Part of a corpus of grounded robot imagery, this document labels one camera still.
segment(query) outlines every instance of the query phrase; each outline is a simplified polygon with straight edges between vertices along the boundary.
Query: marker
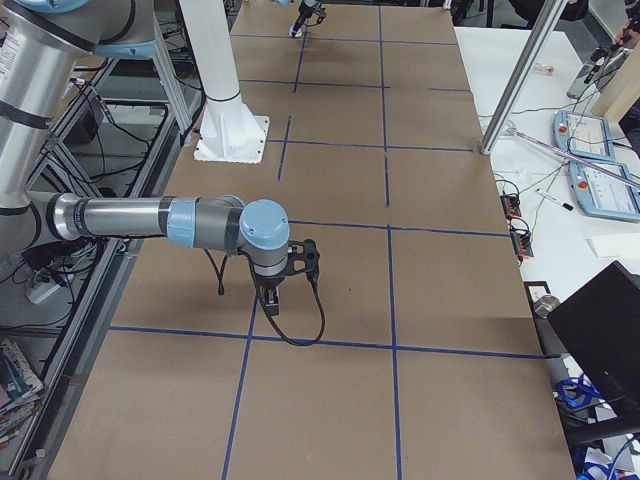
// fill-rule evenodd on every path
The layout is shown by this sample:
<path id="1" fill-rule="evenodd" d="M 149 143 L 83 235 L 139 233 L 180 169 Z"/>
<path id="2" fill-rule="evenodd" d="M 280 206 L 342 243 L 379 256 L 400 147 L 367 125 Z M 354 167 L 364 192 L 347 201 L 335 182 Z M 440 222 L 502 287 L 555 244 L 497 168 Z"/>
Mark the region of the marker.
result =
<path id="1" fill-rule="evenodd" d="M 562 208 L 566 208 L 567 210 L 571 211 L 573 210 L 573 205 L 570 205 L 568 203 L 563 203 L 560 200 L 558 200 L 556 197 L 549 195 L 547 192 L 545 192 L 544 190 L 540 190 L 539 188 L 536 189 L 536 193 L 538 195 L 540 195 L 541 197 L 546 198 L 547 200 L 555 203 L 556 205 L 560 205 Z"/>

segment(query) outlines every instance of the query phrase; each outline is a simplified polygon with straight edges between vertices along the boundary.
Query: gray floor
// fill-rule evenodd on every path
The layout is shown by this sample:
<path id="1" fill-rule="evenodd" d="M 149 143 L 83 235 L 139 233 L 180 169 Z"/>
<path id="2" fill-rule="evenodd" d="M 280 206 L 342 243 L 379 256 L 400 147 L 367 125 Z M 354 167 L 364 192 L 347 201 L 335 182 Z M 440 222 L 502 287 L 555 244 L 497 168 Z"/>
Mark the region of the gray floor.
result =
<path id="1" fill-rule="evenodd" d="M 478 11 L 480 1 L 475 0 L 465 21 L 466 26 L 485 27 L 487 10 L 485 0 L 484 12 Z M 526 21 L 516 15 L 508 0 L 496 0 L 494 7 L 493 27 L 500 28 L 502 24 L 525 25 Z M 598 45 L 606 45 L 608 36 L 590 16 L 577 22 L 560 20 L 556 30 L 563 31 L 569 37 L 573 48 L 576 49 L 582 60 L 586 59 Z"/>

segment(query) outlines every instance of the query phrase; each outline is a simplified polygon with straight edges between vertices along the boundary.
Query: black monitor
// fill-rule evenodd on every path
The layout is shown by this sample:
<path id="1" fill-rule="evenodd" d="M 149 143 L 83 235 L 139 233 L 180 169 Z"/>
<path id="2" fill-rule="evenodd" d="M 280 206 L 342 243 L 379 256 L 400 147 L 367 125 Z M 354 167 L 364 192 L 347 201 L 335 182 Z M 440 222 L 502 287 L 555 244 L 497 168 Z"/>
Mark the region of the black monitor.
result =
<path id="1" fill-rule="evenodd" d="M 549 314 L 618 416 L 640 414 L 640 280 L 613 262 Z"/>

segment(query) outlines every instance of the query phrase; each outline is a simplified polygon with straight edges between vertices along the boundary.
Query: white table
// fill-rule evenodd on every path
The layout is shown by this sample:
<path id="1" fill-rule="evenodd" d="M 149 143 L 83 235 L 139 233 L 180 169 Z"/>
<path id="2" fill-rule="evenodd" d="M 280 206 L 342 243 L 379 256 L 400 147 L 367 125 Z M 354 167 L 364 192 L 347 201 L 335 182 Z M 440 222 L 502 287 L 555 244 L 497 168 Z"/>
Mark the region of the white table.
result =
<path id="1" fill-rule="evenodd" d="M 480 116 L 490 115 L 502 95 L 529 32 L 457 28 L 456 35 Z M 564 33 L 554 32 L 539 62 L 553 65 L 555 74 L 531 74 L 515 111 L 543 107 L 563 107 L 571 103 L 565 92 L 573 81 L 581 62 Z M 582 112 L 580 106 L 576 111 Z M 546 143 L 552 140 L 554 110 L 527 112 L 511 117 L 518 130 Z M 488 123 L 481 118 L 481 123 Z M 623 137 L 617 125 L 612 125 L 615 138 Z M 640 174 L 640 161 L 630 150 L 616 148 L 616 159 Z M 521 189 L 542 179 L 556 169 L 562 159 L 516 138 L 500 139 L 492 154 L 494 172 L 516 183 Z M 550 177 L 540 185 L 546 189 Z M 576 204 L 571 193 L 566 167 L 553 183 L 549 193 Z M 535 188 L 521 196 L 523 218 L 533 227 L 535 211 L 542 197 Z M 582 214 L 576 205 L 573 212 L 544 201 L 534 229 L 535 257 L 525 260 L 520 271 L 525 281 L 547 281 L 553 295 L 561 301 L 569 297 L 616 258 L 598 258 L 587 239 L 597 235 L 640 233 L 640 224 L 597 219 Z M 640 273 L 639 258 L 617 258 L 632 273 Z"/>

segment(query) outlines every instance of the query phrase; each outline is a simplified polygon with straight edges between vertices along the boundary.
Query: blue joint cap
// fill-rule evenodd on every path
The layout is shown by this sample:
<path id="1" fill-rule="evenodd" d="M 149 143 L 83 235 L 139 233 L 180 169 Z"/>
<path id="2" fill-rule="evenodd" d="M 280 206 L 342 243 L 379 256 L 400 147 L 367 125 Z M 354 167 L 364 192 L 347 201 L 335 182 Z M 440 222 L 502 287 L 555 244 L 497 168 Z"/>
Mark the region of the blue joint cap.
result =
<path id="1" fill-rule="evenodd" d="M 39 13 L 67 13 L 89 3 L 89 0 L 16 0 L 24 8 Z"/>
<path id="2" fill-rule="evenodd" d="M 167 217 L 167 237 L 173 243 L 193 248 L 196 238 L 196 199 L 173 200 Z"/>
<path id="3" fill-rule="evenodd" d="M 122 43 L 112 45 L 98 45 L 96 55 L 110 58 L 123 58 L 129 60 L 148 60 L 156 52 L 156 41 L 142 43 Z"/>
<path id="4" fill-rule="evenodd" d="M 289 242 L 287 212 L 273 200 L 251 202 L 240 215 L 240 231 L 254 247 L 277 250 Z"/>

